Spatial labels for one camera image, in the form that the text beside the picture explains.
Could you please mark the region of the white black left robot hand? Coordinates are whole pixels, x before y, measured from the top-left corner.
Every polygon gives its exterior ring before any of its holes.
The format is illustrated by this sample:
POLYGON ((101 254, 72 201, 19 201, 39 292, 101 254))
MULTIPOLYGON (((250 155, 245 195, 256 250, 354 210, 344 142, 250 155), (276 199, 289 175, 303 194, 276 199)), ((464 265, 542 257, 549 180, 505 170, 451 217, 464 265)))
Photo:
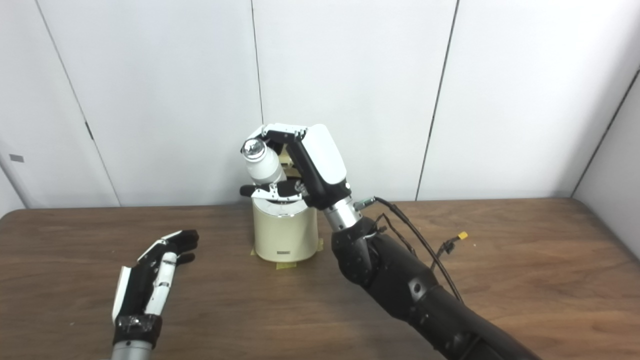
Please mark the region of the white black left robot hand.
POLYGON ((176 269, 195 260, 199 233, 185 229, 157 239, 119 272, 111 319, 114 359, 149 358, 162 333, 162 312, 176 269))

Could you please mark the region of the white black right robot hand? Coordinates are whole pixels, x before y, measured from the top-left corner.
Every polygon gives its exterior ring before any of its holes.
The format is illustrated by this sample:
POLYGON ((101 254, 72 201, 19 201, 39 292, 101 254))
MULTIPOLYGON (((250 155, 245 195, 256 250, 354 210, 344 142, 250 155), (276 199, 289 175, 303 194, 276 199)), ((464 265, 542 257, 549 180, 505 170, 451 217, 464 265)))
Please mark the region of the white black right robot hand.
POLYGON ((351 196, 345 162, 323 124, 261 125, 247 137, 241 153, 253 181, 240 187, 245 198, 304 201, 323 211, 351 196))

